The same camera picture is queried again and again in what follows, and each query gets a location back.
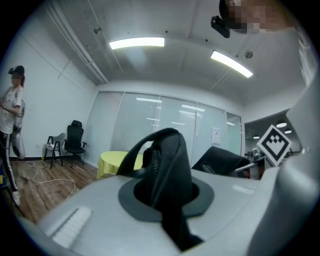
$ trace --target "yellow tablecloth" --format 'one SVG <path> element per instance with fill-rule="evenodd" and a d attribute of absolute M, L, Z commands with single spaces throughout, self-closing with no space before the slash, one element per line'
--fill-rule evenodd
<path fill-rule="evenodd" d="M 96 179 L 99 180 L 105 174 L 117 174 L 119 166 L 122 160 L 128 152 L 123 151 L 107 151 L 100 155 L 98 162 L 98 173 Z M 134 163 L 134 169 L 138 170 L 141 168 L 143 163 L 143 155 L 138 154 Z"/>

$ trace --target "white wall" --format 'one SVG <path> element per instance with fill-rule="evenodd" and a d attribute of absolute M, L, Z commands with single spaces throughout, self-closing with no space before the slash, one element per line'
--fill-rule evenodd
<path fill-rule="evenodd" d="M 96 97 L 94 78 L 42 8 L 17 33 L 1 63 L 0 93 L 11 86 L 8 70 L 17 65 L 25 68 L 21 135 L 26 157 L 41 157 L 48 136 L 67 133 L 73 120 L 86 128 Z"/>
<path fill-rule="evenodd" d="M 99 85 L 97 90 L 99 92 L 126 91 L 172 96 L 217 107 L 240 117 L 243 115 L 243 106 L 240 101 L 227 98 L 209 90 L 181 84 L 146 80 L 117 80 L 108 84 Z"/>
<path fill-rule="evenodd" d="M 260 97 L 252 97 L 244 105 L 243 122 L 249 123 L 292 108 L 300 98 L 304 84 L 292 86 L 275 94 L 262 93 Z"/>

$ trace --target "paper sign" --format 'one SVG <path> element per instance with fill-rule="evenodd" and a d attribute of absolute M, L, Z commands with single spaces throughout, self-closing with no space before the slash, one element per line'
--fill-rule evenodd
<path fill-rule="evenodd" d="M 221 130 L 219 128 L 211 128 L 211 144 L 220 146 L 221 144 Z"/>
<path fill-rule="evenodd" d="M 278 128 L 271 125 L 256 144 L 278 166 L 290 150 L 292 142 Z"/>

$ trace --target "frosted glass wall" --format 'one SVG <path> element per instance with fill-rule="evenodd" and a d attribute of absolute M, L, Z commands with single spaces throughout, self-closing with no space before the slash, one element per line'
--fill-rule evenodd
<path fill-rule="evenodd" d="M 159 96 L 125 93 L 116 118 L 111 151 L 129 152 L 154 130 Z"/>
<path fill-rule="evenodd" d="M 241 118 L 233 114 L 226 114 L 227 118 L 227 143 L 226 149 L 237 155 L 241 155 L 242 126 Z"/>
<path fill-rule="evenodd" d="M 160 95 L 99 92 L 85 131 L 84 159 L 97 165 L 105 151 L 128 152 L 149 134 L 177 129 L 193 166 L 215 146 L 241 155 L 241 118 L 197 102 Z"/>
<path fill-rule="evenodd" d="M 85 130 L 83 159 L 97 165 L 101 153 L 110 150 L 112 133 L 123 92 L 99 92 Z"/>
<path fill-rule="evenodd" d="M 196 103 L 170 97 L 161 97 L 154 131 L 174 128 L 184 137 L 189 163 L 192 160 L 196 125 Z"/>
<path fill-rule="evenodd" d="M 198 104 L 195 148 L 192 166 L 212 147 L 226 149 L 226 113 L 223 110 Z"/>

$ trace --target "black cloth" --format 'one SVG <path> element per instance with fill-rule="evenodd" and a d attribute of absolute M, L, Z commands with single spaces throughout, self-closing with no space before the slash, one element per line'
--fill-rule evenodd
<path fill-rule="evenodd" d="M 9 178 L 11 190 L 17 191 L 18 186 L 10 163 L 10 134 L 0 131 L 0 142 L 0 158 L 2 159 L 2 165 Z"/>
<path fill-rule="evenodd" d="M 192 167 L 192 169 L 210 174 L 228 176 L 235 169 L 250 164 L 250 161 L 228 150 L 212 146 Z"/>
<path fill-rule="evenodd" d="M 130 150 L 123 159 L 117 175 L 133 171 L 142 145 L 153 141 L 143 154 L 145 174 L 134 190 L 135 197 L 162 213 L 162 227 L 181 251 L 202 242 L 190 233 L 182 207 L 194 199 L 192 176 L 186 142 L 173 128 L 157 131 Z"/>

